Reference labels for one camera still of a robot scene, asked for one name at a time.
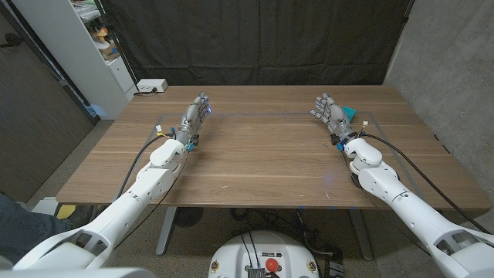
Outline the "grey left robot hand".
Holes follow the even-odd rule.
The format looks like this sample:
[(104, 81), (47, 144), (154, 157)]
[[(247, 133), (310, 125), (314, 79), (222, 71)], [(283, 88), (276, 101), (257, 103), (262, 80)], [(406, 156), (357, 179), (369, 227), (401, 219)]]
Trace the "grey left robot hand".
[(210, 113), (208, 96), (205, 92), (201, 92), (188, 106), (175, 131), (175, 140), (180, 141), (187, 151), (191, 151), (194, 146), (198, 145), (201, 125)]

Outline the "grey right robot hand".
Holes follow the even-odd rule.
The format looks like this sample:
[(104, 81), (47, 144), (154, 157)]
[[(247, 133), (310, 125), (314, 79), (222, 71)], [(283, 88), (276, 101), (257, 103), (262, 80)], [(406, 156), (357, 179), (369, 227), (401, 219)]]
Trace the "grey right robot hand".
[(326, 92), (316, 98), (315, 108), (310, 113), (327, 126), (332, 145), (344, 147), (357, 137), (357, 132), (350, 125), (349, 116)]

